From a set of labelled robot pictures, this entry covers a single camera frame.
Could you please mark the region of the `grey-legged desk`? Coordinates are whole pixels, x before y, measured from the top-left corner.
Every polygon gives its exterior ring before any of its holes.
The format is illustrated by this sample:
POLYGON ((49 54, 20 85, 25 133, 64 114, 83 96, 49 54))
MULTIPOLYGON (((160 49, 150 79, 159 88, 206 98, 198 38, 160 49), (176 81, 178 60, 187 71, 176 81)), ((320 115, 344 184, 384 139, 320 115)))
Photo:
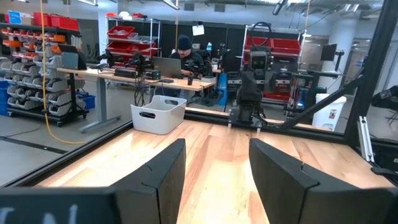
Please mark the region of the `grey-legged desk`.
MULTIPOLYGON (((57 68, 58 72, 69 73, 74 77, 74 75, 80 76, 88 76, 96 78, 96 114, 97 120, 86 126, 83 126, 79 129, 81 133, 86 133, 87 131, 97 128, 99 126, 104 126, 108 123, 112 123, 114 121, 120 120, 121 115, 115 116, 112 118, 107 117, 107 102, 106 102, 106 80, 112 81, 120 81, 120 82, 127 82, 127 83, 135 83, 138 82, 138 78, 127 78, 127 77, 119 77, 114 74, 115 69, 112 68, 105 68, 102 71, 94 68, 88 68, 86 70, 73 70, 68 68, 57 68)), ((202 82, 199 80, 194 80, 192 85, 188 85, 187 80, 183 79, 172 79, 172 83, 161 83, 158 80, 148 80, 143 79, 143 84, 149 86, 162 86, 166 88, 174 88, 174 89, 181 89, 181 90, 190 90, 190 91, 203 91, 209 87, 215 85, 215 82, 202 82)))

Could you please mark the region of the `blue plastic bin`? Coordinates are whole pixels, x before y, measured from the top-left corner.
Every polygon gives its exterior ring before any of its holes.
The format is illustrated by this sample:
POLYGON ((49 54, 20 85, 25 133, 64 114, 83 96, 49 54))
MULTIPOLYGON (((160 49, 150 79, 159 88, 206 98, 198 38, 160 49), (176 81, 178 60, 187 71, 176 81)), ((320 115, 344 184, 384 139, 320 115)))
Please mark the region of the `blue plastic bin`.
POLYGON ((83 91, 78 91, 76 95, 85 102, 86 110, 91 110, 95 108, 95 101, 96 101, 95 95, 91 95, 83 91))

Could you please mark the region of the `black chair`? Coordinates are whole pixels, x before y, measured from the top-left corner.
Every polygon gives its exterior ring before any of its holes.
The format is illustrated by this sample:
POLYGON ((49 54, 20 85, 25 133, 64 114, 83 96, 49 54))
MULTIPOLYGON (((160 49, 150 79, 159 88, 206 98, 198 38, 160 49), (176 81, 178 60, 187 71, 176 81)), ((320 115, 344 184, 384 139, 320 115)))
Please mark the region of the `black chair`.
POLYGON ((386 108, 398 111, 398 85, 392 86, 374 95, 371 105, 377 108, 386 108))

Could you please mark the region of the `grey laptop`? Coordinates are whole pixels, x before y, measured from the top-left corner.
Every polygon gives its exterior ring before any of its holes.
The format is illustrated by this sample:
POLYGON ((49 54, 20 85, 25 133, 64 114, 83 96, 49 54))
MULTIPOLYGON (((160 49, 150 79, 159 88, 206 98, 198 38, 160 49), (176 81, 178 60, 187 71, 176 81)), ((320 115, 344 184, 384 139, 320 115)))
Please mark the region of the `grey laptop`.
POLYGON ((154 57, 152 61, 154 69, 160 71, 163 77, 183 78, 180 59, 154 57))

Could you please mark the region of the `black rack of parts bins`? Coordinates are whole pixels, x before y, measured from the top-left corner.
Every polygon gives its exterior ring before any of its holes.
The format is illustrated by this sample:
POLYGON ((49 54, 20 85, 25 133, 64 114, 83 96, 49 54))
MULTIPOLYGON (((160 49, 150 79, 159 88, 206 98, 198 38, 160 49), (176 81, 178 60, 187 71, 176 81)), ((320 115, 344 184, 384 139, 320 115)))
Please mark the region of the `black rack of parts bins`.
POLYGON ((0 34, 2 46, 11 50, 10 59, 0 63, 9 83, 9 116, 44 119, 58 127, 87 117, 85 102, 76 95, 85 81, 57 71, 85 67, 79 31, 0 23, 0 34))

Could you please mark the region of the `black monitor on arm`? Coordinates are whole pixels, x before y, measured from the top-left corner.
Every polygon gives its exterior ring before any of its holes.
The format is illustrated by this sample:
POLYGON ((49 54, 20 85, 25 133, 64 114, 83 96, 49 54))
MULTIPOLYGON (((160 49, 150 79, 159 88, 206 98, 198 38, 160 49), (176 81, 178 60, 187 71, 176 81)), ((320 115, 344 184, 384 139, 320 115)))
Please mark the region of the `black monitor on arm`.
POLYGON ((341 58, 344 56, 345 52, 343 50, 337 50, 337 44, 324 45, 321 54, 321 61, 323 62, 334 62, 337 56, 337 61, 335 62, 335 71, 338 72, 340 68, 341 58))

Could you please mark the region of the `pale grey plastic bin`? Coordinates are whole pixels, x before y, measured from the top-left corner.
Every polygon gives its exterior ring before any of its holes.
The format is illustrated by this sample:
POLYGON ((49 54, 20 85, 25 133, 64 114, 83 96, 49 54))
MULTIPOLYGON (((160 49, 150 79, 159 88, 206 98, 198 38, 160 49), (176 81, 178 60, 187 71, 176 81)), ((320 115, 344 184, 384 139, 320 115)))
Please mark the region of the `pale grey plastic bin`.
POLYGON ((168 134, 183 121, 186 104, 184 98, 154 95, 149 104, 131 105, 133 127, 147 133, 168 134))

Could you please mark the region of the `blue container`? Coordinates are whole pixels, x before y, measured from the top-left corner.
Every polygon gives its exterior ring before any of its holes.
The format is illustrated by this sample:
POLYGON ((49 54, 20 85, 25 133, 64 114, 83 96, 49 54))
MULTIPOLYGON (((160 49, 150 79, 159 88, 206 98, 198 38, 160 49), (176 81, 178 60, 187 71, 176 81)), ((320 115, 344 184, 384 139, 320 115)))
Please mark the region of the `blue container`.
POLYGON ((219 105, 226 106, 228 100, 228 75, 223 72, 218 75, 218 93, 221 98, 218 102, 219 105))

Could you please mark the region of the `black robot equipment on desk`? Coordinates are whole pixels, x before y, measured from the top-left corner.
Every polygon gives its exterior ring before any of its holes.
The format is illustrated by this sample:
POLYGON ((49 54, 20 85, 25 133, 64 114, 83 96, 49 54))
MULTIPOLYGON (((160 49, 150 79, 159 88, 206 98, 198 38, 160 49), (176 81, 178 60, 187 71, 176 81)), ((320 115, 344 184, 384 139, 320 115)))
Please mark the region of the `black robot equipment on desk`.
POLYGON ((144 78, 148 80, 160 80, 161 74, 159 70, 154 69, 153 61, 149 57, 145 57, 140 52, 132 55, 116 55, 109 50, 97 56, 97 61, 107 61, 106 64, 98 65, 99 70, 110 68, 113 70, 114 76, 126 78, 144 78))

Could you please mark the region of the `red plastic bin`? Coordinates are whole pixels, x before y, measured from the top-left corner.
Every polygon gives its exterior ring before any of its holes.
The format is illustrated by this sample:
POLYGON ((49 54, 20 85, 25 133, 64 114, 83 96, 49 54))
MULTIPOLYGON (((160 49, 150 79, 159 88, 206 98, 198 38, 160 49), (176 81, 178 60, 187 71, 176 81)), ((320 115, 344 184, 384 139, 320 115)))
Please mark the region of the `red plastic bin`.
POLYGON ((51 15, 41 12, 34 12, 33 23, 35 26, 51 27, 51 15))
POLYGON ((50 15, 51 25, 56 28, 79 31, 79 23, 71 17, 60 16, 57 14, 50 15))

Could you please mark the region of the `white trash bin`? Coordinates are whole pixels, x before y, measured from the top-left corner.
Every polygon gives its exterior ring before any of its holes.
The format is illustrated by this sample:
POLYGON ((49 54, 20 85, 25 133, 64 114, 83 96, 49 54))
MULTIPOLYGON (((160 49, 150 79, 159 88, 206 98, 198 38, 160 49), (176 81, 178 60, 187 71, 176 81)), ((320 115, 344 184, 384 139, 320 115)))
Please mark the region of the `white trash bin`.
POLYGON ((312 125, 318 128, 328 128, 331 131, 334 131, 345 103, 346 97, 342 96, 325 106, 313 115, 312 125))

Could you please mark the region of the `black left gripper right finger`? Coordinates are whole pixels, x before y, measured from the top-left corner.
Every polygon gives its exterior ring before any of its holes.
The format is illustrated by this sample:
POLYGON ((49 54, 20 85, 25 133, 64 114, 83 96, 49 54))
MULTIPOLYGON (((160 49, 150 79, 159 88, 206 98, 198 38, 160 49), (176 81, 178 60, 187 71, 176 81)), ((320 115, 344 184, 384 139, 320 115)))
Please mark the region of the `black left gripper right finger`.
POLYGON ((361 189, 258 138, 249 160, 270 224, 398 224, 398 188, 361 189))

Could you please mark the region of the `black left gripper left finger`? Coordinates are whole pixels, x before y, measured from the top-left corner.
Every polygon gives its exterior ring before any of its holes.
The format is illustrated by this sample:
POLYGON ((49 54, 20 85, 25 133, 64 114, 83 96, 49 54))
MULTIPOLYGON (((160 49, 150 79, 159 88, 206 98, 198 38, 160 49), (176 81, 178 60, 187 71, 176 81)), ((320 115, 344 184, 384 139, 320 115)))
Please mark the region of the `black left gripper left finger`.
POLYGON ((176 224, 185 180, 180 138, 109 187, 0 189, 0 224, 176 224))

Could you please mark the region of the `person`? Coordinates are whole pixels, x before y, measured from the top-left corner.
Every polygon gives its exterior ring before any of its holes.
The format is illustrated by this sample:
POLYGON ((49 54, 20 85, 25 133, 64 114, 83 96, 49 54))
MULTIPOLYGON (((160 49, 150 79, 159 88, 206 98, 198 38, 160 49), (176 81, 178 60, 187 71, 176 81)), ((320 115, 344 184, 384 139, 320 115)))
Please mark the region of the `person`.
MULTIPOLYGON (((193 75, 188 67, 185 65, 188 63, 194 63, 195 65, 204 65, 203 58, 197 52, 194 52, 192 49, 192 42, 190 38, 186 35, 179 35, 177 39, 177 49, 174 53, 172 53, 169 58, 179 59, 181 70, 175 78, 185 78, 193 75)), ((160 91, 161 94, 165 96, 178 97, 190 99, 195 92, 189 90, 181 90, 174 88, 164 88, 160 91)))

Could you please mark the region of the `metal shelf with red bins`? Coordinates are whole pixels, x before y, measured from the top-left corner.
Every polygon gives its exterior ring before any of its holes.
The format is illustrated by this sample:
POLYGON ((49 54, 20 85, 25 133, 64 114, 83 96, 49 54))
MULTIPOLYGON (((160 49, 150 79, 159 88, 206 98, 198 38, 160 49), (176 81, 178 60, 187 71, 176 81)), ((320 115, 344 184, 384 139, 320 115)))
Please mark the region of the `metal shelf with red bins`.
POLYGON ((114 68, 123 68, 137 54, 146 58, 162 55, 161 22, 139 14, 137 17, 106 16, 107 61, 114 68))
POLYGON ((253 56, 265 56, 267 68, 257 71, 263 102, 286 104, 291 97, 301 53, 302 35, 297 29, 273 28, 268 22, 257 22, 245 27, 241 70, 251 69, 253 56))

